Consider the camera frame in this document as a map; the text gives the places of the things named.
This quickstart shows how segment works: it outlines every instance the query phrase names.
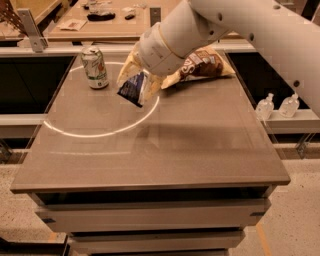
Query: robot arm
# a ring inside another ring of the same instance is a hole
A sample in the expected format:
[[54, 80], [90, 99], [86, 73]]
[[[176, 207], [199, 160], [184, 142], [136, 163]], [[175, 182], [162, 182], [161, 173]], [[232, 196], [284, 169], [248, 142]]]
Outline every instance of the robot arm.
[[320, 116], [320, 27], [273, 0], [182, 0], [141, 36], [137, 56], [143, 68], [166, 76], [229, 31], [247, 39]]

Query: plastic bottle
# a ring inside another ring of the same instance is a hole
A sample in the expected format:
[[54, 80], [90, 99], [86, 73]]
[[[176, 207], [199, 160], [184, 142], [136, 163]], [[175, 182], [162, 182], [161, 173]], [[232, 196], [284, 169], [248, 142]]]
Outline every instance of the plastic bottle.
[[298, 97], [298, 94], [294, 93], [291, 97], [285, 98], [279, 108], [279, 113], [284, 117], [293, 117], [300, 105]]
[[88, 0], [88, 6], [90, 13], [98, 12], [97, 0]]
[[260, 100], [256, 107], [256, 114], [260, 120], [268, 120], [273, 109], [274, 104], [272, 102], [273, 94], [269, 93], [268, 97]]

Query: speckled floor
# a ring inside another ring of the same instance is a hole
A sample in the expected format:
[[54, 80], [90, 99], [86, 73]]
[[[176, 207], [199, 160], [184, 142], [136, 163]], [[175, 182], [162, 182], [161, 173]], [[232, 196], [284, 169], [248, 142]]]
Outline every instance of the speckled floor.
[[[284, 160], [291, 183], [278, 187], [272, 206], [230, 256], [318, 256], [320, 252], [320, 160]], [[15, 242], [63, 242], [34, 214], [27, 195], [13, 195], [10, 184], [19, 165], [0, 167], [0, 237]]]

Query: table surface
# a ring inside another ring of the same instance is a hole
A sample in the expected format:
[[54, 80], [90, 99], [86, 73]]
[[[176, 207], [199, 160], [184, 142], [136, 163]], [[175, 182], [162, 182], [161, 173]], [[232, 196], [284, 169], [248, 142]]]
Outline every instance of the table surface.
[[235, 75], [162, 90], [138, 108], [117, 95], [127, 54], [105, 53], [110, 84], [73, 64], [15, 193], [285, 185], [290, 178]]
[[[14, 10], [19, 8], [29, 8], [34, 21], [39, 24], [51, 11], [53, 11], [62, 0], [11, 0]], [[19, 32], [4, 22], [0, 23], [0, 40], [15, 40], [19, 38]]]
[[[110, 4], [111, 11], [116, 14], [113, 20], [109, 21], [88, 21], [88, 10], [82, 5], [86, 0], [79, 0], [59, 20], [57, 26], [48, 34], [49, 41], [103, 41], [103, 40], [138, 40], [150, 27], [150, 8], [161, 8], [161, 20], [180, 2], [180, 0], [117, 0]], [[125, 20], [126, 12], [123, 8], [134, 7], [136, 4], [146, 3], [145, 9], [135, 8], [136, 17], [132, 20]], [[59, 26], [70, 20], [86, 20], [87, 23], [79, 31], [61, 30]]]

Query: drawer front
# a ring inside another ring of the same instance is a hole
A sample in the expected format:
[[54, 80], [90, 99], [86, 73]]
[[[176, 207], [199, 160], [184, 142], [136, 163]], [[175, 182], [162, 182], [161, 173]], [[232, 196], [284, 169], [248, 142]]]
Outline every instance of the drawer front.
[[185, 232], [131, 236], [71, 238], [70, 246], [78, 253], [150, 253], [234, 248], [243, 238], [242, 231]]
[[130, 254], [99, 254], [99, 256], [229, 256], [227, 250], [208, 251], [184, 251], [184, 252], [153, 252], [153, 253], [130, 253]]
[[37, 214], [54, 232], [195, 229], [255, 225], [269, 205], [267, 199], [64, 205]]

